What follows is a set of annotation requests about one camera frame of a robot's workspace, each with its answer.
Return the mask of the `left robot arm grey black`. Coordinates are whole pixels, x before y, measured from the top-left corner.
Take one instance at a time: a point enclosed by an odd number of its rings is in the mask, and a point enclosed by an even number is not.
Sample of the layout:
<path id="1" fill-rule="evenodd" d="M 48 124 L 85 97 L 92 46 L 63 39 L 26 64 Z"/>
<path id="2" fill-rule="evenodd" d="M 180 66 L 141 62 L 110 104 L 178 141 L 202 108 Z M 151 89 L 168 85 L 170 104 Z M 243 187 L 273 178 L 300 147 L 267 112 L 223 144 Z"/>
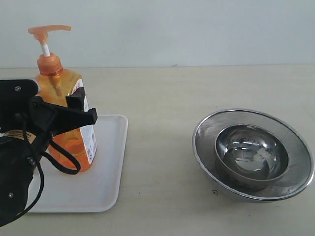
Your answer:
<path id="1" fill-rule="evenodd" d="M 53 138 L 93 125 L 96 109 L 84 111 L 85 90 L 66 96 L 67 106 L 40 96 L 15 96 L 0 101 L 0 224 L 7 225 L 38 202 L 44 188 L 42 157 L 68 175 L 81 170 L 79 161 Z"/>

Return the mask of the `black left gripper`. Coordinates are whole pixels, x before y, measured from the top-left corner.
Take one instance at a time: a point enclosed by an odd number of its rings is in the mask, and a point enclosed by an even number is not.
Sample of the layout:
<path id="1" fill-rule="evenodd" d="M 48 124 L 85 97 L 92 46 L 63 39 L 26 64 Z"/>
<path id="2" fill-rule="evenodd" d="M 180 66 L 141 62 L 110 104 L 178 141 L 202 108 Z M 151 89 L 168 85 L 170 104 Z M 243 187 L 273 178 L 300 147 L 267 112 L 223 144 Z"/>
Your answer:
<path id="1" fill-rule="evenodd" d="M 41 133 L 59 135 L 97 121 L 96 108 L 84 111 L 85 89 L 79 87 L 65 97 L 67 106 L 45 102 L 39 96 L 0 98 L 0 136 L 21 138 L 23 125 L 32 136 Z"/>

